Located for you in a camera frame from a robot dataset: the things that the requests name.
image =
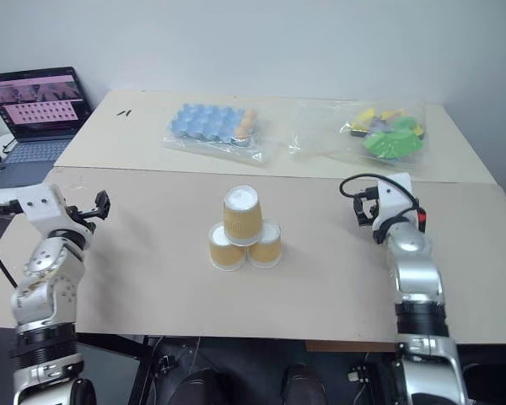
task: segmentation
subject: white tabletop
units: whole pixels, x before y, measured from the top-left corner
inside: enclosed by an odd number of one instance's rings
[[[393,341],[385,248],[357,226],[339,181],[82,168],[55,168],[49,181],[80,208],[101,189],[111,199],[79,286],[80,332]],[[210,264],[207,232],[222,218],[225,192],[244,183],[281,225],[283,258],[268,270],[221,272]],[[506,343],[503,191],[416,182],[414,192],[428,210],[452,335]],[[39,239],[19,215],[0,241],[16,279]],[[0,273],[0,327],[14,325],[11,294]]]
[[[300,101],[281,97],[112,90],[56,166],[315,178],[341,178],[364,171],[391,174],[404,170],[410,171],[415,181],[495,182],[441,105],[428,105],[428,156],[414,168],[395,168],[350,154],[345,155],[343,161],[324,156],[296,159],[288,153],[288,129],[295,125],[293,117]],[[326,102],[307,100],[312,108]],[[279,142],[272,159],[258,167],[165,148],[162,138],[172,116],[184,103],[258,110],[264,122],[263,131]],[[129,116],[117,115],[128,110],[132,110]]]

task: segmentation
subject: clear plastic packaging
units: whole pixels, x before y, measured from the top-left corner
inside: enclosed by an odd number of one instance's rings
[[[290,126],[291,154],[355,154],[414,165],[427,153],[421,101],[304,100]]]
[[[263,133],[263,119],[256,108],[184,104],[169,124],[164,146],[263,164],[277,146]]]

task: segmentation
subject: yellow paper cup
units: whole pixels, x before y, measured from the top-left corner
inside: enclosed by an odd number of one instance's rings
[[[259,196],[251,186],[236,186],[223,201],[225,235],[233,245],[250,246],[262,235]]]
[[[265,220],[261,239],[247,248],[247,257],[255,267],[270,268],[281,259],[281,228],[273,221]]]
[[[215,224],[208,233],[210,259],[215,268],[231,272],[239,269],[245,261],[245,248],[234,246],[225,236],[223,222]]]

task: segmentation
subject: green toy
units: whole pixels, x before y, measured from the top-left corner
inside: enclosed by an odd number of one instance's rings
[[[362,144],[378,158],[399,159],[414,154],[423,147],[417,136],[418,123],[411,116],[399,116],[394,119],[390,128],[369,134]]]

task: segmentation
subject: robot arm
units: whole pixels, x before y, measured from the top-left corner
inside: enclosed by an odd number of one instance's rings
[[[15,405],[95,403],[91,383],[78,378],[83,358],[77,352],[74,326],[83,251],[95,230],[86,219],[105,219],[110,209],[105,192],[95,201],[96,208],[79,212],[66,205],[54,185],[0,190],[0,207],[6,213],[24,213],[44,238],[26,262],[24,278],[11,299],[18,323],[11,353]]]
[[[346,193],[344,185],[359,177],[375,177],[378,185]],[[396,402],[466,405],[457,347],[445,323],[442,281],[431,258],[431,240],[424,234],[425,211],[412,196],[410,176],[353,176],[340,191],[354,199],[358,223],[371,225],[375,241],[386,246],[396,292]],[[363,200],[375,200],[370,216],[363,211]]]

